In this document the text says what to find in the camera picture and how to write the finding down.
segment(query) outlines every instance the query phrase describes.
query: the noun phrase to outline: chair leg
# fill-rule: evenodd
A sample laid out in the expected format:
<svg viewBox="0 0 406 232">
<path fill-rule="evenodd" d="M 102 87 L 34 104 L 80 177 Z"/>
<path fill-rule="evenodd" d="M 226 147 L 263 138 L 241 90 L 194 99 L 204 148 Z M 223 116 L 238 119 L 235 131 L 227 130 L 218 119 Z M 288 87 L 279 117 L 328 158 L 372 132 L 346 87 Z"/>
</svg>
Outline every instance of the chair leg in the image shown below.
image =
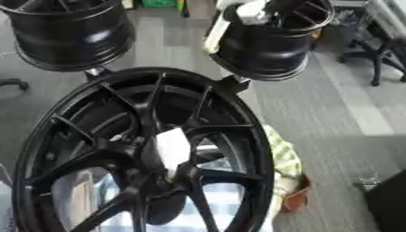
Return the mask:
<svg viewBox="0 0 406 232">
<path fill-rule="evenodd" d="M 389 66 L 401 71 L 403 73 L 403 76 L 401 77 L 401 82 L 406 82 L 406 69 L 405 68 L 403 68 L 400 64 L 396 63 L 395 61 L 393 61 L 389 58 L 386 58 L 386 57 L 383 57 L 382 61 L 386 65 L 389 65 Z"/>
<path fill-rule="evenodd" d="M 26 91 L 30 87 L 30 85 L 27 82 L 23 82 L 20 79 L 15 78 L 0 79 L 0 86 L 6 85 L 18 85 L 18 87 L 22 91 Z"/>
<path fill-rule="evenodd" d="M 340 57 L 338 58 L 338 62 L 346 63 L 348 58 L 363 58 L 363 59 L 371 60 L 374 58 L 374 56 L 367 52 L 344 53 L 344 54 L 340 55 Z"/>
<path fill-rule="evenodd" d="M 367 52 L 367 53 L 375 53 L 376 51 L 369 45 L 369 44 L 367 44 L 366 42 L 362 42 L 362 41 L 359 41 L 359 40 L 353 40 L 352 41 L 352 44 L 354 45 L 354 46 L 358 46 L 358 47 L 361 47 L 365 52 Z"/>
<path fill-rule="evenodd" d="M 373 79 L 371 81 L 371 86 L 376 87 L 381 84 L 381 71 L 382 71 L 382 58 L 381 57 L 375 57 L 375 59 L 373 59 L 373 69 L 374 69 L 374 75 L 373 75 Z"/>
</svg>

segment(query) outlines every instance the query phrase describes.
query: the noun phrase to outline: wheel spoke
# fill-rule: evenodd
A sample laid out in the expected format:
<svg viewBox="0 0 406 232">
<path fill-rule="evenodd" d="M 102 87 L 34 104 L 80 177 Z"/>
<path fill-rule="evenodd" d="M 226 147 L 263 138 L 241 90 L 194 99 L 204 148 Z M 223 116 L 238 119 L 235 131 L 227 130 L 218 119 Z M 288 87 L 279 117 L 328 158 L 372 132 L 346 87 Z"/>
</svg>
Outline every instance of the wheel spoke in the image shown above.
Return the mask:
<svg viewBox="0 0 406 232">
<path fill-rule="evenodd" d="M 146 204 L 143 203 L 140 199 L 132 202 L 133 203 L 130 213 L 133 230 L 134 232 L 145 232 L 147 231 Z"/>
<path fill-rule="evenodd" d="M 201 169 L 199 173 L 202 177 L 203 185 L 216 183 L 234 183 L 248 188 L 252 185 L 257 184 L 262 179 L 259 176 L 255 175 L 215 169 Z"/>
<path fill-rule="evenodd" d="M 50 188 L 59 178 L 82 169 L 101 167 L 105 168 L 115 177 L 122 178 L 122 172 L 133 164 L 131 153 L 135 148 L 117 145 L 119 142 L 100 140 L 97 149 L 70 159 L 64 164 L 51 169 L 48 173 L 30 182 L 35 188 Z"/>
<path fill-rule="evenodd" d="M 66 176 L 68 174 L 74 173 L 81 169 L 94 168 L 98 164 L 93 163 L 93 160 L 96 160 L 97 153 L 91 151 L 86 154 L 83 154 L 79 157 L 73 158 L 61 166 L 50 170 L 45 175 L 42 175 L 39 178 L 34 178 L 30 181 L 30 184 L 35 188 L 50 188 L 52 184 L 59 178 Z"/>
<path fill-rule="evenodd" d="M 216 225 L 202 186 L 194 184 L 189 196 L 198 209 L 199 214 L 202 216 L 208 232 L 218 232 L 218 226 Z"/>
<path fill-rule="evenodd" d="M 135 118 L 139 118 L 139 113 L 137 111 L 137 108 L 134 106 L 135 104 L 116 92 L 115 90 L 112 89 L 108 84 L 103 83 L 101 87 L 111 96 L 112 99 L 114 99 L 122 108 L 125 110 L 129 111 Z"/>
<path fill-rule="evenodd" d="M 154 90 L 148 96 L 146 106 L 139 108 L 142 115 L 142 123 L 145 127 L 152 128 L 152 134 L 163 132 L 162 125 L 156 113 L 156 108 L 158 105 L 158 99 L 160 98 L 160 94 L 162 92 L 161 85 L 164 78 L 165 73 L 159 76 L 157 82 L 155 83 Z"/>
<path fill-rule="evenodd" d="M 125 193 L 121 193 L 114 199 L 110 200 L 106 204 L 102 205 L 83 222 L 77 225 L 71 232 L 90 232 L 99 226 L 102 222 L 109 218 L 114 217 L 118 213 L 128 208 L 129 196 Z"/>
<path fill-rule="evenodd" d="M 157 106 L 158 98 L 160 97 L 161 93 L 161 85 L 163 83 L 164 78 L 165 73 L 159 76 L 157 82 L 155 83 L 154 90 L 148 96 L 147 104 L 151 111 L 155 110 L 155 107 Z"/>
<path fill-rule="evenodd" d="M 211 90 L 212 90 L 212 86 L 208 86 L 206 88 L 206 90 L 203 92 L 203 94 L 201 95 L 200 99 L 198 100 L 198 105 L 196 106 L 196 108 L 193 110 L 193 112 L 191 114 L 191 117 L 194 120 L 199 120 L 202 109 L 208 100 L 208 96 L 210 95 Z"/>
<path fill-rule="evenodd" d="M 64 117 L 58 116 L 58 115 L 54 115 L 51 118 L 51 121 L 53 121 L 54 123 L 63 124 L 64 126 L 68 127 L 70 130 L 79 134 L 88 145 L 91 145 L 91 146 L 94 145 L 94 143 L 95 143 L 94 137 L 90 133 L 79 129 L 79 127 L 77 127 L 73 122 L 65 119 Z"/>
</svg>

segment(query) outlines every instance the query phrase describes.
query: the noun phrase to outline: chair wheel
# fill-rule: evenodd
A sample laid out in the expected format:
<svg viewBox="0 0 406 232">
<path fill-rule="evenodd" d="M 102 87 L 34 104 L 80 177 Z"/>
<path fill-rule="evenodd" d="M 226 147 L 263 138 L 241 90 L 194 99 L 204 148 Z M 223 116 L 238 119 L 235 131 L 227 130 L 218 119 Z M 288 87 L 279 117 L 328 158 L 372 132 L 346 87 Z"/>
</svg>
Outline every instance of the chair wheel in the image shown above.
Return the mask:
<svg viewBox="0 0 406 232">
<path fill-rule="evenodd" d="M 380 85 L 381 85 L 380 81 L 371 81 L 371 86 L 373 86 L 373 87 L 377 87 L 377 86 L 380 86 Z"/>
<path fill-rule="evenodd" d="M 30 88 L 30 85 L 28 84 L 28 82 L 21 82 L 19 84 L 20 90 L 22 91 L 26 91 Z"/>
<path fill-rule="evenodd" d="M 345 57 L 345 55 L 340 55 L 339 57 L 338 57 L 338 60 L 337 60 L 339 63 L 346 63 L 347 62 L 347 57 Z"/>
</svg>

